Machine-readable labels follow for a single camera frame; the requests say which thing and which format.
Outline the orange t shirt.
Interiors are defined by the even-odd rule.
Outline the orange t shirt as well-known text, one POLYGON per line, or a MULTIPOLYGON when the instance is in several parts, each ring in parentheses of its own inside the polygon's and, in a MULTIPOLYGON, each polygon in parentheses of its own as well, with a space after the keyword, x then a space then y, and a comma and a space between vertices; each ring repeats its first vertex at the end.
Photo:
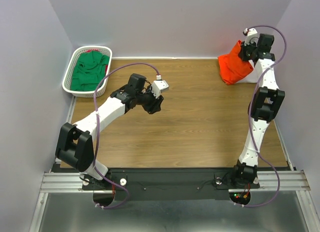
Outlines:
POLYGON ((248 61, 242 61, 239 57, 240 51, 241 41, 238 40, 230 53, 220 55, 217 58, 220 68, 220 77, 227 85, 236 84, 254 70, 248 61))

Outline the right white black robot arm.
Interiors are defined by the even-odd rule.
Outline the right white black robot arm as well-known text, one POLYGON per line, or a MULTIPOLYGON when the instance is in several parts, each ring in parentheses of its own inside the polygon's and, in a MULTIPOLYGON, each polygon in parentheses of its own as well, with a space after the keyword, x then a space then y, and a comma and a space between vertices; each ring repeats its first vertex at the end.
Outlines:
POLYGON ((275 55, 271 53, 274 36, 258 34, 254 28, 245 30, 244 35, 246 38, 240 44, 238 55, 242 61, 253 62, 258 80, 248 106, 247 138, 230 175, 231 184, 235 187, 258 183, 258 160, 263 138, 285 97, 285 92, 279 89, 275 79, 275 55))

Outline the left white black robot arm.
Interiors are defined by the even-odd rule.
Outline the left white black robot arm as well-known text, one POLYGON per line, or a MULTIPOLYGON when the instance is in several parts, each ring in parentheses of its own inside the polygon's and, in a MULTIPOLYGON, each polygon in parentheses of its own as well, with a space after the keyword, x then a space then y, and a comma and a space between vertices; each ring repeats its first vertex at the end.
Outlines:
POLYGON ((169 89, 168 83, 161 76, 157 76, 148 87, 145 87, 146 81, 146 77, 133 73, 128 83, 114 91, 94 112, 74 124, 63 124, 58 136, 56 157, 79 172, 90 175, 100 189, 108 188, 111 185, 108 168, 97 160, 100 133, 137 105, 142 106, 148 114, 161 110, 164 100, 162 93, 169 89))

